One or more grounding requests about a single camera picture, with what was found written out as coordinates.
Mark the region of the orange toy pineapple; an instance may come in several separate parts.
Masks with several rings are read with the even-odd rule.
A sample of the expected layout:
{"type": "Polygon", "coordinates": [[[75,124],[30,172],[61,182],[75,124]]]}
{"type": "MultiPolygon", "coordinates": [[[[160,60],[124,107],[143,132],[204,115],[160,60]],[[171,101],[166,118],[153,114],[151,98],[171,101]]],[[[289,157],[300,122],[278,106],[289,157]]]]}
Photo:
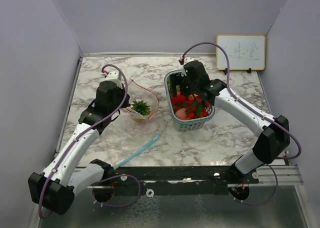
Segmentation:
{"type": "Polygon", "coordinates": [[[134,100],[132,102],[130,115],[134,121],[138,123],[145,122],[149,119],[150,113],[151,113],[150,106],[143,100],[139,100],[139,101],[134,100]]]}

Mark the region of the clear zip top bag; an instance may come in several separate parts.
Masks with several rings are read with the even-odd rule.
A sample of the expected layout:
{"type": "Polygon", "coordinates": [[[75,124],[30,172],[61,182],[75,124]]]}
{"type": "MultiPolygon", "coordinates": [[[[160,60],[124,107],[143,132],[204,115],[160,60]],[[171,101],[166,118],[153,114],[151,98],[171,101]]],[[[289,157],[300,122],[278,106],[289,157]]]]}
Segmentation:
{"type": "Polygon", "coordinates": [[[160,100],[155,92],[139,85],[132,78],[128,84],[130,118],[137,123],[149,122],[158,111],[160,100]]]}

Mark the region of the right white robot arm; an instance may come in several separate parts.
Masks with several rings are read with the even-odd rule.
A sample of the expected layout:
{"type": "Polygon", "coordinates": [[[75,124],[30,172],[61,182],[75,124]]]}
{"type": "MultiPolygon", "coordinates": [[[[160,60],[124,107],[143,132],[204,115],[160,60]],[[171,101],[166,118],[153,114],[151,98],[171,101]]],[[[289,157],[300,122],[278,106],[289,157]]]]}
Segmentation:
{"type": "Polygon", "coordinates": [[[257,137],[254,147],[232,164],[229,177],[234,183],[242,183],[253,169],[272,163],[289,146],[289,121],[286,117],[265,113],[242,100],[227,88],[225,82],[211,80],[201,62],[185,63],[181,71],[168,75],[168,80],[172,96],[176,96],[178,91],[184,96],[196,94],[202,102],[231,114],[257,137]]]}

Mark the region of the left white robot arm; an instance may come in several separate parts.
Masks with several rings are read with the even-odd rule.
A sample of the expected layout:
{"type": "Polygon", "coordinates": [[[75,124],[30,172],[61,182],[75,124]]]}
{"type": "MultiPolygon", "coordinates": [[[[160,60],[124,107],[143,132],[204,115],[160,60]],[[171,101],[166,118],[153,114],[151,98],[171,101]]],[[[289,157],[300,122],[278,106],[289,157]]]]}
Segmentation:
{"type": "Polygon", "coordinates": [[[127,81],[112,78],[101,82],[96,97],[80,115],[73,135],[58,156],[40,173],[28,178],[31,200],[38,204],[38,216],[46,219],[52,213],[65,214],[75,197],[89,185],[106,185],[111,174],[109,164],[100,160],[75,172],[79,161],[99,138],[104,129],[114,121],[112,116],[122,108],[129,107],[127,81]]]}

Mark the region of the yellow toy pepper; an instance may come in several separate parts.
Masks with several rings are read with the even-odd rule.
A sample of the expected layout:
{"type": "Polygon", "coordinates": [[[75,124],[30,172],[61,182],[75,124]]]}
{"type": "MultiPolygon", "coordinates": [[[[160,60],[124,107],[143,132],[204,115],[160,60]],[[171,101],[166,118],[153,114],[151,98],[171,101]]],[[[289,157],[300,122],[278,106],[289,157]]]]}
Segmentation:
{"type": "Polygon", "coordinates": [[[187,98],[188,98],[189,101],[193,101],[193,100],[195,100],[196,97],[198,97],[198,95],[190,94],[187,98]]]}

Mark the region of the red toy strawberries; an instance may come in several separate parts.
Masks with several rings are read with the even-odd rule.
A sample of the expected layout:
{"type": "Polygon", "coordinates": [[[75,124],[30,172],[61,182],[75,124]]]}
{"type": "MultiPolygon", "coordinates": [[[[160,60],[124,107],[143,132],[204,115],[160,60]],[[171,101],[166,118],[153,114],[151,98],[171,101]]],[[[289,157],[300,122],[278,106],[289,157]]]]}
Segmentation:
{"type": "Polygon", "coordinates": [[[181,108],[187,109],[186,120],[208,117],[212,112],[212,106],[208,102],[202,101],[199,97],[196,97],[193,101],[189,101],[186,95],[177,93],[176,96],[173,96],[170,93],[169,98],[174,115],[181,108]]]}

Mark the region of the pink toy peach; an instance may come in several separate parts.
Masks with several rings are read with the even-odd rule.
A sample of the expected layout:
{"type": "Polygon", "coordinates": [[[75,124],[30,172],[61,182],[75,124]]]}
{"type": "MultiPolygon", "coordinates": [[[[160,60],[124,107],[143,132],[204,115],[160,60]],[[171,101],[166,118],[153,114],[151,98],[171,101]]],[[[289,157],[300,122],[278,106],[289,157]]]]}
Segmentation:
{"type": "Polygon", "coordinates": [[[181,108],[179,110],[176,111],[175,116],[178,119],[181,120],[186,120],[187,119],[187,109],[186,108],[181,108]]]}

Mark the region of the light blue plastic basket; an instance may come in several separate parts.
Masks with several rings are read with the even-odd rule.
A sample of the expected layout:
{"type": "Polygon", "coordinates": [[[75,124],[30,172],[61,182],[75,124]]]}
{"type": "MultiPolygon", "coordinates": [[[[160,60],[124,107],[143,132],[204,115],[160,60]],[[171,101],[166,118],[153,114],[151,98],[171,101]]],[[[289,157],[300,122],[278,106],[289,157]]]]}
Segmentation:
{"type": "Polygon", "coordinates": [[[209,103],[201,103],[197,95],[180,93],[180,86],[174,82],[180,74],[181,71],[176,70],[169,72],[164,78],[167,103],[174,127],[179,132],[198,130],[214,117],[216,111],[209,103]]]}

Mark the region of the small whiteboard with stand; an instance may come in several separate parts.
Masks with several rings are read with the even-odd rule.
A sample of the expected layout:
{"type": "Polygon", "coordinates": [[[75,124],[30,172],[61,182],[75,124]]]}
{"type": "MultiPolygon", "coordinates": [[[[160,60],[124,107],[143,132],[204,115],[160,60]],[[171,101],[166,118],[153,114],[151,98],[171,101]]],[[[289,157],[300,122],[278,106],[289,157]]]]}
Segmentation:
{"type": "Polygon", "coordinates": [[[262,71],[266,66],[266,36],[262,34],[219,34],[216,44],[225,52],[216,49],[216,66],[218,70],[262,71]]]}

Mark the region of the blue plastic strip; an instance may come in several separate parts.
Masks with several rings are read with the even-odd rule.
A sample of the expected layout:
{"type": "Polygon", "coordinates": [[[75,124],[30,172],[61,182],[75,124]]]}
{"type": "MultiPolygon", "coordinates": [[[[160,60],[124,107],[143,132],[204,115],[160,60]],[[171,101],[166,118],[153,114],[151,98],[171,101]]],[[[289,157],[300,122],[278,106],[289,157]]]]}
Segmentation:
{"type": "Polygon", "coordinates": [[[143,153],[145,150],[147,150],[149,147],[151,147],[158,139],[160,138],[160,135],[154,136],[151,140],[149,140],[146,144],[144,144],[139,150],[131,154],[129,157],[118,163],[117,165],[113,166],[113,169],[116,170],[119,167],[123,166],[124,164],[128,163],[133,158],[137,157],[141,153],[143,153]]]}

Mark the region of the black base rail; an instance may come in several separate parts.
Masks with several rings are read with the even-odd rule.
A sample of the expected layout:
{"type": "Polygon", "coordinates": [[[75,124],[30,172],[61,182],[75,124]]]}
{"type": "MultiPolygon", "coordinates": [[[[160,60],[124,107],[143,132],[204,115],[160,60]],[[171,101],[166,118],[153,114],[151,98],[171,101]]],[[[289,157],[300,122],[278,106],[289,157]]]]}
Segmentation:
{"type": "Polygon", "coordinates": [[[103,168],[102,182],[94,183],[94,192],[106,196],[227,195],[229,185],[259,182],[256,170],[246,175],[234,173],[229,166],[119,167],[94,159],[103,168]]]}

